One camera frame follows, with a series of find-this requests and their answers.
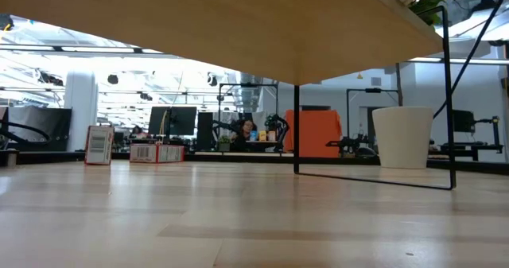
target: white box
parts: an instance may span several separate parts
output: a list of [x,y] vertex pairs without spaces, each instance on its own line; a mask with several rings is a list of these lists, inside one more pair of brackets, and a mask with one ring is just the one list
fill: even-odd
[[113,127],[88,127],[85,164],[109,165],[111,163],[111,145],[114,133]]
[[184,160],[184,147],[173,145],[131,144],[129,161],[165,163]]

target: white pot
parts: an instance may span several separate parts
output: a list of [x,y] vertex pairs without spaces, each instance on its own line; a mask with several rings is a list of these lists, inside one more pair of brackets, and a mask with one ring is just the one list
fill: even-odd
[[380,162],[384,168],[425,169],[433,110],[388,107],[373,111]]

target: white pillar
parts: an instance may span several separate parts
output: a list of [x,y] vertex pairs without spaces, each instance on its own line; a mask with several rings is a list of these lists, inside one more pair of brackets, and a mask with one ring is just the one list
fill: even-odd
[[70,70],[65,84],[64,107],[72,108],[71,129],[67,151],[84,150],[87,129],[97,119],[98,86],[89,70]]

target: shelf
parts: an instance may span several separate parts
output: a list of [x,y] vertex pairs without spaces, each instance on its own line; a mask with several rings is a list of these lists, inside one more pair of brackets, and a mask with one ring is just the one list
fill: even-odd
[[441,51],[397,0],[0,0],[2,12],[308,84]]

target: wooden floor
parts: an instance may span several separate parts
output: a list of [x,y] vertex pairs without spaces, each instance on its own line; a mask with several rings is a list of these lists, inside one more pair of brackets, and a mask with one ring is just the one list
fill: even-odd
[[[444,171],[304,165],[422,183]],[[291,165],[0,170],[0,267],[509,267],[509,177],[453,192],[295,177]]]

